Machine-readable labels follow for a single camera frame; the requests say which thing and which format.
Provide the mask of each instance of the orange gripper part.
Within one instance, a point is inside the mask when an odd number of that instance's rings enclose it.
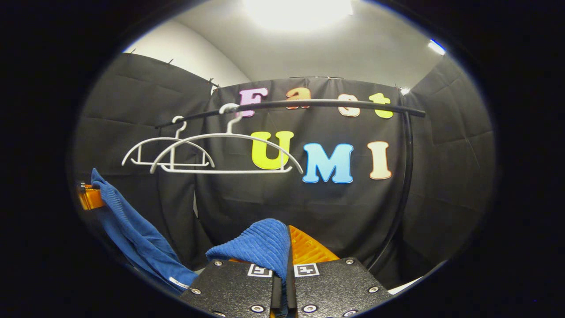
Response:
[[[321,263],[340,259],[308,234],[292,225],[289,225],[289,229],[293,265]]]

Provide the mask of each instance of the black fabric backdrop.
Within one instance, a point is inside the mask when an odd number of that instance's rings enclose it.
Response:
[[[192,269],[204,267],[204,253],[212,246],[193,213],[194,176],[168,174],[160,169],[152,175],[148,166],[131,162],[121,166],[121,161],[140,141],[174,137],[177,127],[154,127],[170,122],[176,115],[202,112],[211,87],[205,79],[179,67],[141,55],[122,54],[92,88],[73,149],[75,179],[89,183],[92,168],[98,169],[169,241],[181,262]],[[201,129],[202,120],[191,121],[179,137],[196,135]],[[152,161],[171,143],[145,144],[142,160]],[[201,160],[200,154],[189,147],[179,148],[176,158]],[[82,216],[113,247],[93,213],[84,212]]]
[[[180,127],[161,130],[155,125],[176,115],[214,110],[240,102],[243,89],[266,87],[263,101],[286,100],[286,92],[306,87],[312,98],[336,99],[352,94],[360,101],[383,93],[392,105],[427,112],[412,117],[414,172],[405,215],[398,233],[372,273],[387,288],[424,275],[451,256],[468,238],[492,191],[494,142],[484,102],[469,78],[444,57],[410,93],[397,88],[346,79],[296,78],[245,83],[223,87],[210,98],[211,86],[178,67],[135,54],[122,54],[93,88],[76,134],[76,179],[89,181],[92,167],[169,240],[183,264],[199,269],[204,252],[225,243],[251,223],[276,218],[305,231],[339,257],[354,256],[368,265],[383,246],[398,208],[405,167],[405,144],[401,116],[390,119],[362,109],[358,117],[345,117],[337,108],[286,108],[257,110],[244,118],[233,132],[294,133],[290,153],[306,170],[306,143],[319,143],[327,155],[337,144],[348,143],[353,182],[331,180],[305,183],[294,169],[287,174],[190,175],[127,163],[126,151],[141,140],[174,136]],[[188,122],[180,137],[225,132],[233,115]],[[386,141],[392,177],[373,180],[372,153],[367,144]],[[153,158],[171,141],[144,145],[144,161]],[[217,169],[257,170],[251,160],[250,140],[216,138],[197,141],[212,155]],[[274,148],[267,156],[275,158]],[[177,162],[200,161],[190,146],[177,148]],[[197,198],[198,217],[193,212]],[[95,225],[91,213],[83,218]]]
[[[308,88],[314,99],[337,99],[340,94],[352,94],[360,101],[369,101],[369,96],[383,93],[391,105],[398,105],[400,96],[394,87],[361,81],[279,79],[222,87],[212,95],[208,110],[229,102],[239,104],[241,90],[263,87],[269,91],[263,101],[286,100],[287,91],[296,87]],[[233,115],[207,118],[205,132],[225,132],[232,118]],[[197,175],[199,218],[211,241],[224,243],[255,221],[275,218],[305,231],[339,257],[354,256],[366,264],[384,240],[398,208],[405,158],[401,116],[395,114],[383,119],[369,109],[362,109],[357,117],[346,117],[337,108],[275,108],[256,110],[252,117],[243,118],[233,128],[237,134],[250,135],[256,131],[270,132],[270,141],[275,143],[278,143],[275,133],[292,131],[290,154],[305,173],[305,144],[321,144],[328,156],[338,144],[351,144],[353,182],[339,184],[330,179],[305,183],[296,169],[287,174]],[[252,141],[232,138],[204,141],[202,146],[208,149],[218,169],[258,169],[251,159]],[[369,177],[373,166],[367,144],[373,141],[389,143],[388,168],[393,173],[389,179]],[[267,157],[276,158],[277,150],[267,149]]]

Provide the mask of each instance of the letter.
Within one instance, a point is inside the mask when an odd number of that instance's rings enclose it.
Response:
[[[309,100],[311,99],[310,97],[310,90],[307,89],[306,87],[297,87],[297,88],[293,88],[291,90],[289,90],[286,93],[286,96],[288,97],[286,100],[287,101],[291,101],[291,100]],[[292,107],[287,107],[288,109],[296,109],[298,108],[298,106],[292,106]]]
[[[324,149],[320,144],[305,144],[304,150],[308,153],[308,165],[306,167],[306,175],[302,177],[302,181],[306,183],[316,183],[320,178],[316,175],[316,168],[324,182],[329,180],[335,170],[332,181],[335,183],[351,183],[351,152],[353,146],[350,144],[339,144],[332,153],[332,157],[328,159]]]
[[[348,94],[341,94],[337,96],[337,99],[340,101],[356,101],[357,97]],[[361,113],[361,110],[356,107],[338,107],[337,109],[343,116],[357,117]]]
[[[390,104],[390,98],[386,98],[383,93],[376,93],[375,95],[371,95],[369,96],[369,100],[377,104]],[[390,117],[392,117],[392,111],[388,110],[375,109],[375,113],[377,113],[380,118],[389,119]]]
[[[261,102],[261,96],[265,97],[269,95],[269,90],[265,87],[263,88],[254,88],[254,89],[244,89],[240,91],[241,101],[240,105],[250,105],[250,104],[258,104]],[[244,110],[241,112],[242,117],[251,117],[255,114],[255,110]]]
[[[373,153],[373,171],[369,177],[374,180],[388,179],[392,176],[392,172],[388,170],[386,163],[386,149],[388,143],[384,141],[373,141],[368,143],[367,147]]]
[[[264,140],[269,140],[271,134],[266,131],[257,131],[251,134],[252,137],[261,138]],[[279,138],[279,146],[290,151],[290,139],[294,137],[294,133],[291,131],[279,131],[275,134]],[[253,163],[265,170],[274,170],[281,168],[281,151],[279,151],[279,156],[276,159],[267,158],[267,144],[261,141],[253,140],[253,146],[251,147],[251,159]],[[288,162],[288,156],[282,154],[283,165]]]

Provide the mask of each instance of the white plastic hanger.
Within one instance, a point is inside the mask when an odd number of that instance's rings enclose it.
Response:
[[[182,117],[182,116],[175,116],[175,117],[173,118],[173,123],[176,123],[176,121],[177,121],[178,119],[183,119],[183,117]],[[175,141],[179,141],[179,140],[181,140],[181,139],[179,138],[179,133],[180,133],[181,131],[185,130],[185,129],[186,129],[186,122],[184,122],[184,123],[182,124],[182,127],[180,127],[179,129],[177,129],[174,138],[172,138],[172,137],[156,137],[156,138],[149,138],[149,139],[146,139],[146,140],[144,140],[144,141],[138,143],[137,145],[133,146],[133,147],[128,151],[128,153],[125,154],[124,159],[121,161],[121,165],[122,165],[122,166],[125,165],[125,161],[128,159],[129,155],[130,155],[136,148],[138,149],[138,150],[137,150],[137,160],[135,160],[135,159],[133,159],[133,158],[130,158],[131,162],[133,162],[133,163],[136,164],[136,165],[145,165],[145,166],[152,165],[152,164],[153,164],[152,162],[141,162],[141,146],[144,145],[144,144],[146,144],[146,143],[149,143],[149,142],[151,142],[151,141],[156,141],[156,140],[175,140]],[[191,143],[191,142],[189,142],[189,141],[185,141],[185,143],[187,143],[187,144],[189,144],[189,145],[192,145],[192,146],[195,146],[196,148],[198,148],[198,149],[200,149],[200,150],[202,151],[202,163],[201,163],[201,164],[176,164],[176,163],[175,163],[175,150],[173,149],[173,150],[171,150],[171,163],[169,163],[169,164],[159,163],[158,165],[160,165],[160,166],[168,165],[168,166],[170,166],[170,169],[174,169],[175,166],[200,166],[200,167],[204,167],[204,166],[207,166],[207,165],[211,165],[212,167],[215,167],[214,161],[212,160],[212,158],[210,157],[210,155],[208,154],[208,152],[206,152],[206,150],[204,150],[204,149],[203,149],[202,147],[200,147],[199,145],[194,144],[194,143]]]
[[[237,105],[237,104],[228,103],[228,104],[225,104],[224,106],[222,106],[220,108],[219,113],[223,114],[226,109],[237,109],[238,107],[239,107],[239,105]],[[296,166],[296,168],[298,169],[298,171],[301,174],[304,173],[304,171],[302,170],[302,167],[300,167],[300,164],[298,163],[298,161],[290,153],[288,153],[288,151],[281,148],[279,145],[274,144],[274,143],[272,143],[268,140],[261,139],[261,138],[232,133],[233,124],[239,122],[241,120],[241,118],[242,118],[242,116],[240,116],[239,113],[236,113],[236,117],[228,122],[228,128],[227,128],[227,131],[225,133],[204,134],[204,135],[192,136],[192,137],[189,137],[189,138],[186,138],[186,139],[179,140],[179,141],[175,142],[174,144],[171,144],[169,147],[167,147],[165,150],[163,150],[157,156],[155,161],[153,161],[153,164],[151,165],[151,169],[149,170],[149,172],[154,173],[155,169],[157,168],[158,165],[160,165],[163,170],[165,170],[167,172],[172,172],[172,173],[199,173],[199,174],[255,174],[255,173],[263,174],[263,173],[265,173],[265,174],[267,174],[267,173],[287,173],[287,172],[291,171],[292,166],[289,166],[286,169],[284,168],[284,164],[283,164],[284,163],[284,156],[282,156],[280,153],[279,153],[279,156],[281,157],[281,168],[277,169],[277,170],[189,170],[189,169],[171,169],[171,168],[166,167],[165,164],[159,163],[168,152],[172,152],[177,146],[179,146],[182,143],[187,143],[187,142],[190,142],[190,141],[195,141],[195,140],[204,139],[204,138],[232,137],[232,138],[243,138],[243,139],[256,140],[256,141],[260,141],[262,143],[266,143],[270,146],[273,146],[273,147],[277,148],[283,154],[287,155],[289,157],[289,159],[294,163],[294,165]]]

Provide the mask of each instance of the blue towel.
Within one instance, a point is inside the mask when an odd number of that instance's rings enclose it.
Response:
[[[290,235],[284,223],[267,218],[251,224],[240,236],[206,252],[208,260],[231,258],[248,261],[275,272],[282,281],[281,311],[286,316],[286,270],[290,252]]]
[[[111,184],[92,169],[91,183],[99,188],[106,207],[97,211],[104,230],[134,268],[181,294],[198,274],[184,267],[159,231],[144,219]]]

